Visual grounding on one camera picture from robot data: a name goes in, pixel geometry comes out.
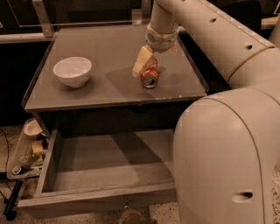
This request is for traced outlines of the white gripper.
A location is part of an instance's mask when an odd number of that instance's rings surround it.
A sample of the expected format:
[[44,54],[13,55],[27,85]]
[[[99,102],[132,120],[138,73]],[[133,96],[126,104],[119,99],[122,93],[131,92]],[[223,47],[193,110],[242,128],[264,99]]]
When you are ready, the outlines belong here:
[[178,32],[160,33],[155,31],[151,24],[147,25],[145,41],[147,45],[141,47],[136,62],[132,69],[132,75],[136,78],[140,76],[154,61],[154,52],[163,53],[170,49],[171,53],[177,54],[176,40]]

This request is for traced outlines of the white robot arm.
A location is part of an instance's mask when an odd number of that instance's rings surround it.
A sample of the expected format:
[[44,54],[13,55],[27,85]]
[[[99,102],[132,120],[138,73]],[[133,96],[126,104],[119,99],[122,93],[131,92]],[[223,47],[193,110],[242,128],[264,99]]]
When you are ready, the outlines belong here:
[[178,120],[173,169],[180,223],[273,224],[280,50],[207,0],[154,0],[133,75],[174,45],[180,27],[230,86],[197,100]]

